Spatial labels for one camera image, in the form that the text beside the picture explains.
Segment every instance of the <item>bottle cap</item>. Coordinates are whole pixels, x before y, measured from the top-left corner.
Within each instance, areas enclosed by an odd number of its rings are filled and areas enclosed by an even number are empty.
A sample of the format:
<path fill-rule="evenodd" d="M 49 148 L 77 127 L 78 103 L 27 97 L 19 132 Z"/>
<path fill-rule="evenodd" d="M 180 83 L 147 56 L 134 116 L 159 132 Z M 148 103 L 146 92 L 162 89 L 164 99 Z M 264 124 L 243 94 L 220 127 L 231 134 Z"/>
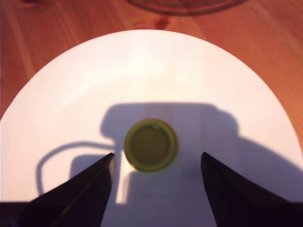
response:
<path fill-rule="evenodd" d="M 168 167 L 178 153 L 177 136 L 166 122 L 146 119 L 137 122 L 125 138 L 125 156 L 138 171 L 157 172 Z"/>

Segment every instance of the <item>wooden table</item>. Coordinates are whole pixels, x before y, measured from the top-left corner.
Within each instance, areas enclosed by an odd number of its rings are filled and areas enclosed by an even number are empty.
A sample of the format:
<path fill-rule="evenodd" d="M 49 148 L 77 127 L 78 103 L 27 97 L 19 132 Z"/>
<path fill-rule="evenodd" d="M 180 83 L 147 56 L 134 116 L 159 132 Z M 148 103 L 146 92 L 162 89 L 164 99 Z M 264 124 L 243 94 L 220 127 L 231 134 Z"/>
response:
<path fill-rule="evenodd" d="M 206 0 L 174 0 L 185 12 L 197 1 Z M 195 16 L 167 16 L 140 7 L 142 0 L 130 2 L 1 1 L 1 116 L 34 74 L 66 50 L 112 32 L 164 29 L 207 40 L 251 67 L 281 102 L 303 146 L 303 0 L 247 0 Z"/>

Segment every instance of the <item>white plate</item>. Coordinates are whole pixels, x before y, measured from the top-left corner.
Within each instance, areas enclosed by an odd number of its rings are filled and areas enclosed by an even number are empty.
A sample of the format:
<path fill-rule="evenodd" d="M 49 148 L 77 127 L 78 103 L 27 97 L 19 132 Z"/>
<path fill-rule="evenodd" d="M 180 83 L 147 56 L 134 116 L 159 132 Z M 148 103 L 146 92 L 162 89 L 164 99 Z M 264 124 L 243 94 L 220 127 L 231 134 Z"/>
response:
<path fill-rule="evenodd" d="M 177 160 L 160 174 L 136 172 L 123 153 L 128 129 L 148 117 L 167 121 L 179 137 Z M 296 134 L 251 69 L 184 34 L 105 35 L 43 67 L 5 112 L 1 200 L 29 201 L 115 152 L 102 226 L 215 226 L 200 170 L 204 151 L 285 199 L 303 201 Z"/>

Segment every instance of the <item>wood grain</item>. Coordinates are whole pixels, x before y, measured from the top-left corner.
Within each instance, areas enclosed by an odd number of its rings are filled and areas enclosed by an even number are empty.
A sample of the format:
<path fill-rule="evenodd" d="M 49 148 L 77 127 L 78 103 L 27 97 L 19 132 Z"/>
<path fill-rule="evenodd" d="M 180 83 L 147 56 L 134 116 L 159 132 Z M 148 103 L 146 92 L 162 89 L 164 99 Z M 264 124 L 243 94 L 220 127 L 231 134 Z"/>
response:
<path fill-rule="evenodd" d="M 34 74 L 64 51 L 112 32 L 165 29 L 214 43 L 251 67 L 275 93 L 303 145 L 302 24 L 303 0 L 248 0 L 216 13 L 182 17 L 127 0 L 3 0 L 1 116 Z"/>

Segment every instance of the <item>green bottle cap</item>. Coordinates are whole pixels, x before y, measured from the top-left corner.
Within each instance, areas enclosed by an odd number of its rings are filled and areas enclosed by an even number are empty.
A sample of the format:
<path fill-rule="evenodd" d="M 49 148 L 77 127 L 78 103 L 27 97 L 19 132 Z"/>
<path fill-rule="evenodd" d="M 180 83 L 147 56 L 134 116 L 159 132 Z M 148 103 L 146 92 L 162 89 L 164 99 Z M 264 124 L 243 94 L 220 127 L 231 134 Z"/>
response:
<path fill-rule="evenodd" d="M 146 119 L 129 130 L 124 152 L 128 162 L 138 171 L 157 172 L 176 158 L 178 139 L 172 127 L 164 121 Z"/>

